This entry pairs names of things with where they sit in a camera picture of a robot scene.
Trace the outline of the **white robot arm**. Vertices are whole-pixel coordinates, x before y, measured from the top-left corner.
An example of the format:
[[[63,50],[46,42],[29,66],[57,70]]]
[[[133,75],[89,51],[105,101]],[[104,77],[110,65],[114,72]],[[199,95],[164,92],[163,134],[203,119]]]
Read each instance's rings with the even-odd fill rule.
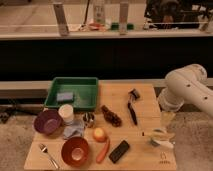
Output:
[[[158,96],[160,107],[177,112],[188,101],[213,117],[213,90],[204,84],[206,79],[207,71],[199,64],[170,71],[165,76],[166,87]]]

